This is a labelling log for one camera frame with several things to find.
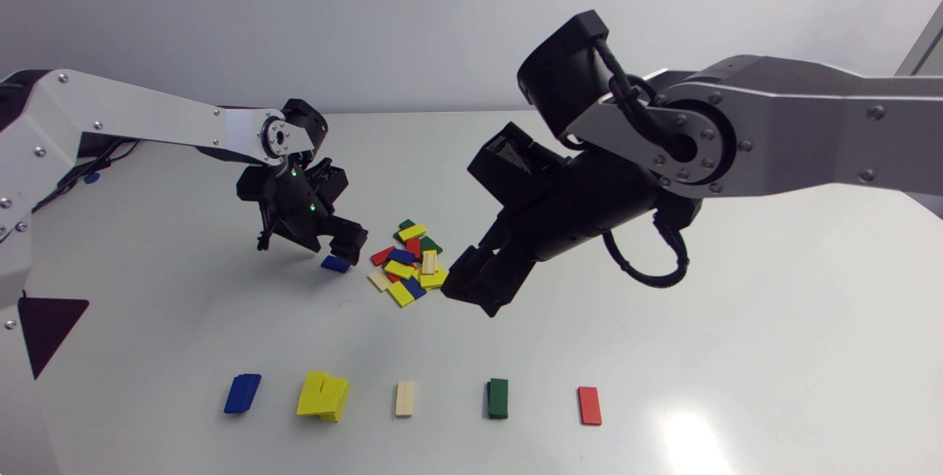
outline bolt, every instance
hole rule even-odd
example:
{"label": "bolt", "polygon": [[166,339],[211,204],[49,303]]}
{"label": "bolt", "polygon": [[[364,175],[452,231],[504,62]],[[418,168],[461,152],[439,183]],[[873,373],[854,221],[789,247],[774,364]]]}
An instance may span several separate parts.
{"label": "bolt", "polygon": [[881,105],[868,107],[868,110],[865,110],[865,114],[868,115],[869,119],[873,119],[876,122],[883,118],[883,107]]}

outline green block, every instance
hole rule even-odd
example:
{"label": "green block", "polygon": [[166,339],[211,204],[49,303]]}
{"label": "green block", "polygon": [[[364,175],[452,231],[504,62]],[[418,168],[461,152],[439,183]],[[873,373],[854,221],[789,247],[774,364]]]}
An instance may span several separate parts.
{"label": "green block", "polygon": [[488,419],[508,418],[508,380],[488,381]]}
{"label": "green block", "polygon": [[434,250],[435,253],[442,254],[442,247],[439,247],[438,244],[428,236],[422,236],[421,239],[418,240],[418,249],[422,251]]}

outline yellow block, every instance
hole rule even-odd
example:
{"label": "yellow block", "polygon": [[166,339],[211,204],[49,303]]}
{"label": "yellow block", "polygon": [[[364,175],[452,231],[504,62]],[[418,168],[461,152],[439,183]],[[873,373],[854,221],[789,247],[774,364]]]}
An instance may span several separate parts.
{"label": "yellow block", "polygon": [[397,281],[390,285],[387,288],[387,291],[390,291],[390,294],[393,296],[393,299],[396,300],[397,304],[400,304],[400,307],[407,307],[411,303],[414,303],[416,299],[410,293],[410,290],[401,282]]}
{"label": "yellow block", "polygon": [[445,284],[445,279],[449,276],[449,271],[442,267],[435,268],[435,274],[418,275],[418,284],[424,289],[435,289]]}
{"label": "yellow block", "polygon": [[422,226],[422,225],[414,225],[414,226],[411,226],[411,227],[409,227],[409,228],[407,228],[407,229],[400,230],[400,231],[398,231],[398,233],[396,233],[396,234],[397,234],[397,236],[400,236],[400,239],[401,239],[401,240],[405,241],[405,240],[408,240],[408,239],[412,239],[412,238],[414,238],[414,237],[422,236],[422,234],[424,234],[424,233],[425,233],[425,227],[424,227],[424,226]]}
{"label": "yellow block", "polygon": [[397,260],[390,260],[387,263],[387,266],[383,268],[388,273],[395,274],[396,276],[399,276],[400,278],[405,278],[407,280],[410,279],[410,276],[412,276],[413,271],[416,270],[415,267],[407,266],[407,264],[401,264]]}
{"label": "yellow block", "polygon": [[344,378],[334,378],[320,370],[309,371],[298,397],[297,415],[316,417],[323,421],[340,421],[347,402],[349,384]]}

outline wooden block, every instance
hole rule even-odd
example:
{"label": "wooden block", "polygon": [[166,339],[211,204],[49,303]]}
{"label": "wooden block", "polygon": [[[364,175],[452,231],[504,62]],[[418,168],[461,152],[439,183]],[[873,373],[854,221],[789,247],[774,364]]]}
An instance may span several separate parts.
{"label": "wooden block", "polygon": [[415,381],[399,381],[396,384],[396,417],[409,418],[412,415],[416,395]]}
{"label": "wooden block", "polygon": [[375,270],[374,272],[368,274],[367,278],[370,279],[370,281],[373,281],[374,285],[376,285],[376,289],[381,293],[386,291],[387,287],[390,287],[390,285],[393,284],[390,278],[387,277],[387,273],[384,273],[381,270]]}
{"label": "wooden block", "polygon": [[396,235],[400,237],[403,241],[411,240],[414,237],[422,236],[425,233],[425,227],[422,225],[414,225],[407,229],[398,231]]}
{"label": "wooden block", "polygon": [[418,249],[418,237],[407,240],[407,251],[415,256],[414,260],[418,260],[422,257],[421,251]]}
{"label": "wooden block", "polygon": [[407,266],[407,264],[401,264],[400,261],[390,260],[387,261],[386,266],[383,267],[384,271],[387,271],[390,274],[395,274],[400,278],[409,278],[412,276],[415,267]]}
{"label": "wooden block", "polygon": [[579,387],[580,419],[583,425],[603,425],[603,413],[599,410],[599,392],[596,387]]}
{"label": "wooden block", "polygon": [[349,385],[344,378],[334,378],[320,370],[304,376],[296,411],[300,417],[316,415],[323,421],[340,421],[347,402]]}
{"label": "wooden block", "polygon": [[418,247],[420,247],[420,250],[434,250],[435,253],[442,254],[442,247],[439,247],[438,244],[428,236],[422,236],[420,240],[418,240]]}
{"label": "wooden block", "polygon": [[375,253],[373,254],[373,256],[370,257],[370,261],[374,262],[374,266],[382,266],[382,264],[384,264],[385,261],[387,261],[387,256],[390,255],[390,253],[392,253],[393,249],[395,249],[395,247],[390,247],[390,249],[380,250],[379,253]]}
{"label": "wooden block", "polygon": [[424,289],[435,289],[436,287],[442,287],[442,284],[445,284],[445,279],[448,278],[448,276],[449,271],[442,267],[436,267],[435,274],[418,275],[418,283]]}
{"label": "wooden block", "polygon": [[508,418],[508,380],[488,381],[488,419]]}
{"label": "wooden block", "polygon": [[408,290],[401,281],[395,281],[395,283],[388,287],[387,291],[390,291],[393,299],[396,300],[397,304],[400,304],[400,307],[407,307],[407,305],[416,301],[412,293],[410,293],[410,290]]}
{"label": "wooden block", "polygon": [[422,274],[435,274],[435,251],[422,250]]}

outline black cable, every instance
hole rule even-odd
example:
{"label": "black cable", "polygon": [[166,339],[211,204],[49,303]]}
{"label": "black cable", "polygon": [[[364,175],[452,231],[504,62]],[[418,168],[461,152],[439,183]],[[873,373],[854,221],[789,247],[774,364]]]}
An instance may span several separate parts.
{"label": "black cable", "polygon": [[612,231],[604,231],[603,243],[606,243],[606,249],[609,251],[609,255],[619,264],[619,268],[622,268],[622,270],[628,273],[632,278],[649,287],[671,287],[671,285],[684,280],[684,275],[687,274],[687,265],[690,263],[690,260],[687,259],[687,247],[684,246],[684,238],[681,237],[681,231],[664,224],[659,224],[657,216],[656,229],[658,229],[658,233],[661,234],[667,246],[671,247],[671,250],[674,250],[675,255],[678,256],[678,267],[676,270],[664,276],[651,276],[639,272],[636,267],[632,267],[632,264],[629,264],[629,261],[626,261],[625,258],[623,258],[623,254],[620,253],[619,247],[616,245],[616,239],[612,236]]}

